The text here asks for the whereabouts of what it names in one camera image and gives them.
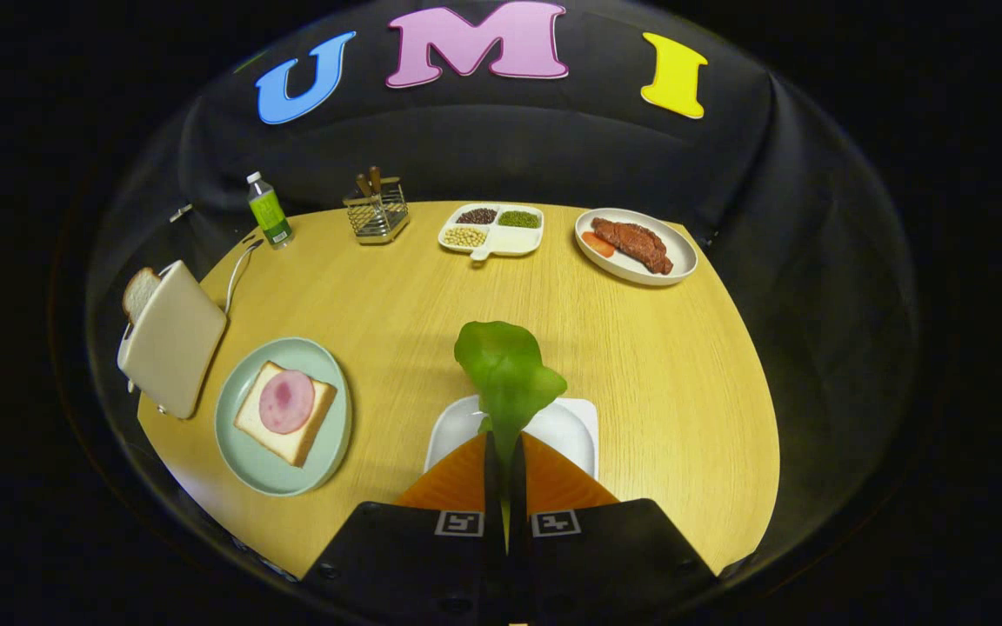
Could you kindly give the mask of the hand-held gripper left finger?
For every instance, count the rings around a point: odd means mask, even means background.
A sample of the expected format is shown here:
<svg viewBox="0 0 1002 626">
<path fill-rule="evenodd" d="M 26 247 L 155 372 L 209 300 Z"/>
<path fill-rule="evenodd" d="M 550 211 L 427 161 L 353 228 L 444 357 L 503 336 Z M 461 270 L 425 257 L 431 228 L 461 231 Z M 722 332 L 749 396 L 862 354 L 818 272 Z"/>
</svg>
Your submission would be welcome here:
<svg viewBox="0 0 1002 626">
<path fill-rule="evenodd" d="M 508 623 L 506 530 L 492 433 L 470 477 L 477 509 L 360 503 L 301 580 L 341 623 Z"/>
</svg>

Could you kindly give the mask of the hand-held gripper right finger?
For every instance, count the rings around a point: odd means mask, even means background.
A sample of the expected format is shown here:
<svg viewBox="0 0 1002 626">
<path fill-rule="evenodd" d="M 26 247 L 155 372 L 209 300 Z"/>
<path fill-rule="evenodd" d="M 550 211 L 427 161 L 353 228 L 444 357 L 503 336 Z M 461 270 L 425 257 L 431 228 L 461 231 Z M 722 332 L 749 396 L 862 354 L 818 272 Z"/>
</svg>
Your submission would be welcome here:
<svg viewBox="0 0 1002 626">
<path fill-rule="evenodd" d="M 667 623 L 666 609 L 718 586 L 659 504 L 617 499 L 530 433 L 518 438 L 510 488 L 518 623 Z"/>
</svg>

